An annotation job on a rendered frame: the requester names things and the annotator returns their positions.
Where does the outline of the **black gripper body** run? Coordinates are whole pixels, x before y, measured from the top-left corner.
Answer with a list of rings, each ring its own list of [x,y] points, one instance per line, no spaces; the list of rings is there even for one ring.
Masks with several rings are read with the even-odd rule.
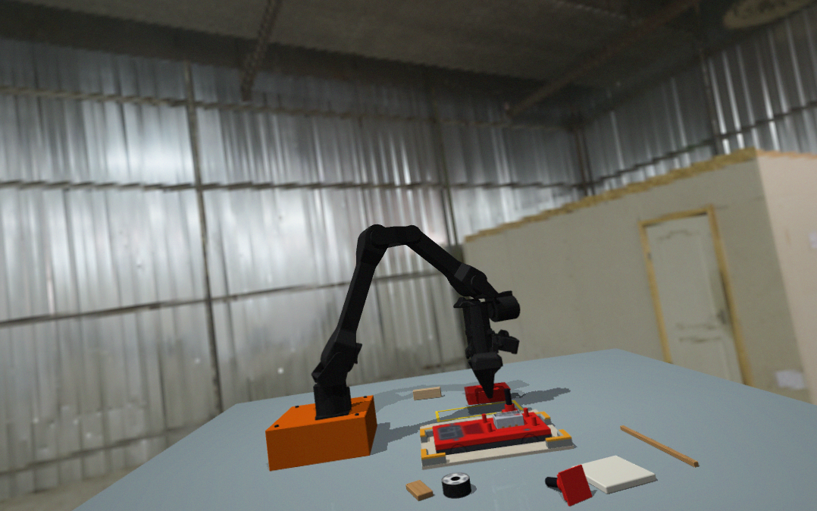
[[[496,351],[492,351],[492,333],[490,324],[465,327],[465,335],[467,335],[468,341],[465,355],[467,359],[471,357],[474,371],[503,367],[502,357]]]

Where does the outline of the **black toy tyre with grey hub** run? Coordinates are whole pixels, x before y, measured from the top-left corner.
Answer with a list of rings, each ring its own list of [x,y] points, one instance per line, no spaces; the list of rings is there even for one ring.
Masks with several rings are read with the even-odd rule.
[[[471,493],[471,482],[468,474],[447,474],[441,479],[441,482],[444,496],[448,498],[463,498],[469,496]]]

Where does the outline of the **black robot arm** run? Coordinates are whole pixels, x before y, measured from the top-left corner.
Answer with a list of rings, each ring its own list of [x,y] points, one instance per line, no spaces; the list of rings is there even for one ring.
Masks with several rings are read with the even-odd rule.
[[[362,343],[356,343],[356,331],[371,286],[375,268],[383,258],[387,248],[408,246],[419,256],[446,275],[451,286],[462,296],[453,307],[462,307],[465,327],[481,326],[494,321],[505,321],[519,317],[520,306],[512,291],[496,290],[487,281],[487,276],[464,264],[446,250],[438,246],[414,225],[405,227],[384,227],[373,224],[361,232],[356,249],[356,266],[343,305],[337,329],[328,340],[321,362],[311,373],[315,384],[315,420],[349,415],[352,409],[350,387],[346,386],[347,375],[358,364],[358,354]],[[479,299],[485,299],[481,302]],[[509,332],[493,331],[492,351],[512,352],[517,355],[518,338]]]

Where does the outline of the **white flat square slab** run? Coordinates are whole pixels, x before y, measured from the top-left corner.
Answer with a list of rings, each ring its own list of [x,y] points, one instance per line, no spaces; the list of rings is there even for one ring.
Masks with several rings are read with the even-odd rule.
[[[656,481],[656,474],[620,456],[587,462],[582,467],[587,482],[606,494]]]

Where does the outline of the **red car hood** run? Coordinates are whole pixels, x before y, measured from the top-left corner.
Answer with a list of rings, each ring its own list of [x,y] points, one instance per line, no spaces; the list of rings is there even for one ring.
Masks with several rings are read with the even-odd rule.
[[[494,384],[493,398],[488,398],[480,385],[464,387],[465,398],[467,398],[468,405],[493,403],[493,401],[506,401],[505,389],[511,388],[506,382]]]

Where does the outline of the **thin wooden stick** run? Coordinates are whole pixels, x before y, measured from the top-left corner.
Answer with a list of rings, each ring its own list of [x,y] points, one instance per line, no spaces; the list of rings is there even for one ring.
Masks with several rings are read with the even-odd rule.
[[[621,425],[620,428],[621,428],[621,430],[627,432],[627,434],[635,436],[636,438],[642,440],[643,442],[650,443],[651,446],[653,446],[653,447],[655,447],[655,448],[657,448],[659,450],[662,450],[667,454],[670,454],[674,458],[677,458],[677,459],[679,459],[679,460],[681,460],[683,462],[686,462],[688,465],[691,465],[694,468],[699,467],[698,462],[695,459],[692,459],[692,458],[690,458],[688,456],[685,456],[684,454],[680,454],[678,451],[673,450],[672,448],[667,447],[665,445],[662,445],[661,443],[658,443],[656,440],[653,440],[650,437],[643,436],[642,434],[640,434],[640,432],[633,431],[632,429],[630,429],[630,428],[628,428],[628,427],[626,427],[624,425]]]

